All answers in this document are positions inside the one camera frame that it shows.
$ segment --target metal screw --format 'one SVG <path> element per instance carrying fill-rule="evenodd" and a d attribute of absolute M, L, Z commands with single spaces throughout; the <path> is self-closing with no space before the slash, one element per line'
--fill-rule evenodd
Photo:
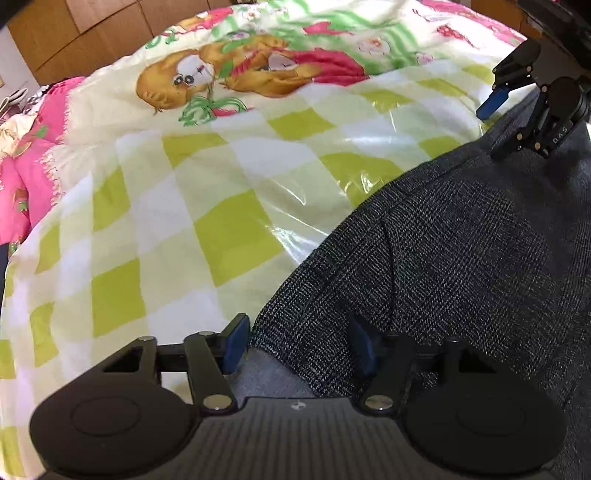
<path fill-rule="evenodd" d="M 365 400 L 365 406 L 376 411 L 388 410 L 393 405 L 394 401 L 385 395 L 372 395 Z"/>
<path fill-rule="evenodd" d="M 203 406 L 209 410 L 227 410 L 232 406 L 232 399 L 227 395 L 209 395 L 203 400 Z"/>

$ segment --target bed sheet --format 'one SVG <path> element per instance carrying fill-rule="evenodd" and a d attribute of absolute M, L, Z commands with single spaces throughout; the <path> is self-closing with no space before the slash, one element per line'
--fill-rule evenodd
<path fill-rule="evenodd" d="M 479 138 L 526 94 L 481 123 L 491 69 L 521 37 L 436 7 L 286 0 L 213 11 L 69 92 L 64 143 L 47 157 L 66 194 L 7 270 L 0 476 L 42 471 L 27 426 L 56 389 L 138 336 L 178 343 L 236 312 L 255 318 L 357 205 Z M 205 47 L 222 55 L 219 71 Z M 144 88 L 154 65 L 165 93 Z M 255 79 L 240 90 L 244 75 Z M 273 96 L 266 83 L 287 90 Z M 186 394 L 182 379 L 167 382 Z"/>

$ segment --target white logo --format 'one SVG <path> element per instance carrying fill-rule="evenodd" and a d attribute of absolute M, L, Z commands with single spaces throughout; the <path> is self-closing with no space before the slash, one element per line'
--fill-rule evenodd
<path fill-rule="evenodd" d="M 297 402 L 293 402 L 290 405 L 291 408 L 293 408 L 295 411 L 300 411 L 300 410 L 304 410 L 304 408 L 306 408 L 306 404 L 304 402 L 302 402 L 301 400 L 298 400 Z"/>

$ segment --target black circular motor housing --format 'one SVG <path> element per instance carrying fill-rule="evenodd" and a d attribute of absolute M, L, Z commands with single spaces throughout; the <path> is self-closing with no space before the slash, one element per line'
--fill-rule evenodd
<path fill-rule="evenodd" d="M 149 471 L 178 451 L 190 429 L 190 406 L 129 374 L 76 381 L 39 405 L 30 423 L 45 467 L 74 478 Z"/>
<path fill-rule="evenodd" d="M 462 374 L 408 405 L 410 440 L 431 460 L 475 475 L 521 475 L 559 453 L 562 411 L 546 395 L 499 374 Z"/>

